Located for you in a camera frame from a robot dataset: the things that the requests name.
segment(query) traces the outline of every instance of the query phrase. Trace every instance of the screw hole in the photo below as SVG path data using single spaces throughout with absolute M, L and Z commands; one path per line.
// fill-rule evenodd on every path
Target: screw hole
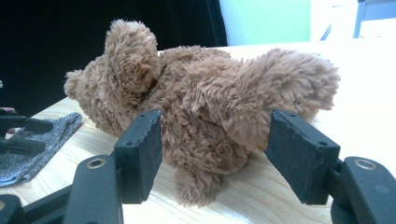
M 97 169 L 103 165 L 105 165 L 106 161 L 104 159 L 94 159 L 87 163 L 88 169 Z
M 355 160 L 355 164 L 365 170 L 376 170 L 377 169 L 377 167 L 374 163 L 367 161 L 367 160 L 357 159 L 357 160 Z
M 318 143 L 319 143 L 321 146 L 324 146 L 324 147 L 326 147 L 326 146 L 329 145 L 329 144 L 327 144 L 327 142 L 323 142 L 323 141 L 318 141 Z

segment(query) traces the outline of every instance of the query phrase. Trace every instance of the fluffy fur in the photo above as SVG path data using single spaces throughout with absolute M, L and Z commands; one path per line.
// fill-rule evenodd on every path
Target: fluffy fur
M 271 109 L 312 119 L 332 108 L 337 68 L 315 54 L 272 49 L 248 61 L 219 49 L 168 49 L 139 22 L 114 21 L 105 53 L 67 73 L 65 92 L 96 126 L 120 136 L 134 117 L 158 108 L 163 157 L 176 171 L 178 201 L 215 200 L 220 179 L 265 150 Z

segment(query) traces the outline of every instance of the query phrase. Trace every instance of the chair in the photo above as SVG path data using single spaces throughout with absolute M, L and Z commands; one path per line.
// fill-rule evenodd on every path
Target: chair
M 358 0 L 353 38 L 359 38 L 362 21 L 396 18 L 396 0 Z

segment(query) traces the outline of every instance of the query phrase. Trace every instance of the teddy bear paw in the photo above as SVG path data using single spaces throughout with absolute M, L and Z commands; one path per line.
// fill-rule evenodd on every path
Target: teddy bear paw
M 216 200 L 220 186 L 220 176 L 203 171 L 186 171 L 178 169 L 177 202 L 184 206 L 205 206 Z

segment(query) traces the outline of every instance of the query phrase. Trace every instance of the black plastic bracket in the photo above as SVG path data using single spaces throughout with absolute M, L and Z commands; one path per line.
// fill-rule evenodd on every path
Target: black plastic bracket
M 272 113 L 269 139 L 265 154 L 301 203 L 325 204 L 325 175 L 335 167 L 340 147 L 304 119 L 281 110 Z
M 123 223 L 122 203 L 149 197 L 162 163 L 161 111 L 138 116 L 110 156 L 82 161 L 73 185 L 25 207 L 15 195 L 0 195 L 0 224 Z
M 46 148 L 46 143 L 5 136 L 10 128 L 24 128 L 32 133 L 47 133 L 53 129 L 53 124 L 43 119 L 28 119 L 18 116 L 16 111 L 7 112 L 0 108 L 0 154 L 16 154 L 35 156 Z
M 332 221 L 394 223 L 396 181 L 380 163 L 359 157 L 338 159 L 340 147 L 299 116 L 274 110 L 270 162 L 306 204 L 325 204 L 333 197 Z

